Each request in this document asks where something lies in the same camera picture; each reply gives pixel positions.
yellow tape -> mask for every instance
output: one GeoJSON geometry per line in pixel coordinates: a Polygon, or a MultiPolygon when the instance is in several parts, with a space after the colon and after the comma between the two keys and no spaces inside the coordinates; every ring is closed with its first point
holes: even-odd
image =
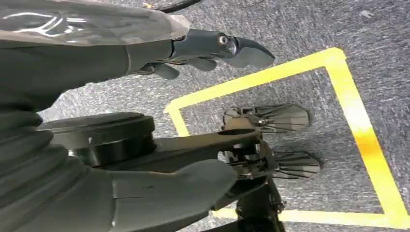
{"type": "MultiPolygon", "coordinates": [[[[234,209],[221,209],[219,211],[212,212],[212,214],[217,218],[237,219],[234,209]]],[[[371,226],[395,229],[410,228],[409,216],[401,217],[400,220],[396,220],[385,214],[285,210],[279,215],[279,220],[289,222],[371,226]]]]}
{"type": "Polygon", "coordinates": [[[410,221],[407,210],[345,59],[342,50],[329,48],[270,69],[185,95],[173,100],[165,111],[170,113],[178,134],[188,136],[188,129],[179,111],[181,108],[291,77],[319,67],[325,67],[385,214],[293,211],[292,214],[286,213],[284,215],[288,215],[289,220],[292,220],[292,217],[298,217],[297,220],[303,222],[362,226],[373,226],[373,224],[379,225],[380,223],[380,226],[388,225],[386,227],[391,228],[408,228],[409,224],[405,222],[410,221]]]}

black cable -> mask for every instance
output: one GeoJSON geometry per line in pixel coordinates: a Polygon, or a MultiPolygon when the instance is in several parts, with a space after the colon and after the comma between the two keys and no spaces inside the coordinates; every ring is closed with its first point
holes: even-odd
{"type": "Polygon", "coordinates": [[[202,0],[182,0],[178,3],[172,4],[172,5],[169,5],[169,6],[165,6],[165,7],[162,7],[162,8],[158,8],[156,10],[162,11],[164,13],[169,14],[169,13],[173,13],[175,11],[179,11],[179,10],[185,9],[187,7],[190,7],[190,6],[192,6],[194,4],[197,4],[201,1],[202,0]]]}
{"type": "Polygon", "coordinates": [[[258,4],[260,4],[260,3],[264,2],[264,1],[265,1],[265,0],[260,0],[260,1],[256,2],[256,3],[254,3],[254,4],[251,4],[251,5],[249,5],[249,6],[241,6],[240,8],[248,8],[248,7],[256,6],[256,5],[258,5],[258,4]]]}

gray carpet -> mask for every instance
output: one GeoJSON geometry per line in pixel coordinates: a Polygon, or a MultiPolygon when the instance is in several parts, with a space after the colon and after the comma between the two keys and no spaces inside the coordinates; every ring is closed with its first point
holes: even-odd
{"type": "MultiPolygon", "coordinates": [[[[115,1],[140,7],[140,0],[115,1]]],[[[410,1],[405,0],[205,0],[181,12],[197,29],[221,30],[257,40],[279,63],[329,47],[341,48],[379,142],[410,211],[410,1]],[[372,18],[360,15],[363,10],[372,18]]],[[[181,68],[174,81],[127,76],[65,93],[42,113],[47,120],[104,112],[135,111],[154,116],[158,137],[177,136],[166,105],[173,99],[257,71],[221,64],[212,72],[181,68]]],[[[276,150],[307,150],[325,162],[318,178],[279,183],[288,209],[382,213],[366,169],[324,70],[299,74],[184,108],[191,134],[217,130],[231,106],[297,103],[313,115],[312,127],[267,137],[276,150]]],[[[207,218],[185,231],[200,231],[229,220],[207,218]]],[[[395,231],[354,226],[286,223],[299,231],[395,231]]]]}

gray plastic cover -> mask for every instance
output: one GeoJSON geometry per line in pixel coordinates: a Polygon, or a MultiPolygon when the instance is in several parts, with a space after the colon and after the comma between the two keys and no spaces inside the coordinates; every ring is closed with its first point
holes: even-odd
{"type": "Polygon", "coordinates": [[[207,213],[237,180],[232,167],[217,160],[193,163],[172,174],[111,175],[116,209],[111,232],[147,231],[207,213]]]}
{"type": "Polygon", "coordinates": [[[94,0],[2,0],[0,39],[73,46],[127,45],[184,36],[189,22],[94,0]]]}

translucent protective cover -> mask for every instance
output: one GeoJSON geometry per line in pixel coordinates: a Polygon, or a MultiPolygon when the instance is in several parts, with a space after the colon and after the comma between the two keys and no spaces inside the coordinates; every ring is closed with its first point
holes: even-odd
{"type": "Polygon", "coordinates": [[[2,0],[0,39],[73,46],[125,45],[174,39],[180,15],[94,0],[2,0]]]}

